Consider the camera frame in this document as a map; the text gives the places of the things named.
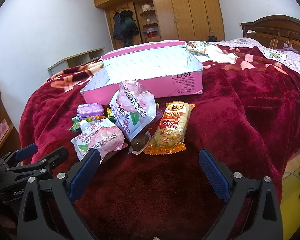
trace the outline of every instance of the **wooden nightstand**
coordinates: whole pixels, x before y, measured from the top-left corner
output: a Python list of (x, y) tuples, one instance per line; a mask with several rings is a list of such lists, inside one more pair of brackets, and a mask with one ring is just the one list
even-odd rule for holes
[(19, 133), (17, 129), (14, 127), (10, 117), (8, 116), (6, 109), (4, 108), (4, 105), (1, 101), (1, 91), (0, 91), (0, 124), (4, 119), (7, 121), (9, 129), (0, 141), (0, 158), (5, 154), (7, 154), (8, 152), (14, 152), (16, 150), (21, 149)]

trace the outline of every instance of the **purple case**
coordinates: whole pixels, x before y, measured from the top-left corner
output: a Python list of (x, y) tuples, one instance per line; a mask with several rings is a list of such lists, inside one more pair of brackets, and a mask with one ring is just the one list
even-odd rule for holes
[(89, 116), (101, 115), (104, 114), (104, 112), (103, 106), (97, 103), (78, 106), (78, 115), (81, 119)]

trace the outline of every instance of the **white wall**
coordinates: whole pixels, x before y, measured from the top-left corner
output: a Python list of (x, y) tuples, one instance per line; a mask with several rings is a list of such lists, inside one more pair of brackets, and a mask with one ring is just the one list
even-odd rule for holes
[(93, 0), (6, 0), (0, 8), (0, 90), (19, 128), (28, 98), (59, 60), (91, 49), (112, 50), (104, 10)]
[(219, 0), (219, 3), (226, 41), (243, 37), (239, 23), (276, 14), (300, 19), (300, 6), (296, 0)]

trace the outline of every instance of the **red basket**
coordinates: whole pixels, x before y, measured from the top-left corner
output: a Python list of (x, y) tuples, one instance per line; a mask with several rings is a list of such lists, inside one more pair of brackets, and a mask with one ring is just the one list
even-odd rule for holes
[(148, 32), (147, 36), (148, 36), (148, 38), (156, 37), (156, 36), (158, 36), (157, 31)]

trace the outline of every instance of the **green leaf illustration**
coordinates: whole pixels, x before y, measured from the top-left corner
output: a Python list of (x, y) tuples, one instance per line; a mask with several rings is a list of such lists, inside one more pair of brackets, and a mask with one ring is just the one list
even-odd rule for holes
[(80, 148), (80, 150), (82, 150), (82, 151), (88, 151), (88, 146), (89, 146), (89, 143), (87, 143), (87, 144), (83, 144), (83, 145), (78, 145), (79, 146), (79, 148)]
[(139, 113), (130, 113), (133, 126), (136, 126), (137, 122), (139, 122)]

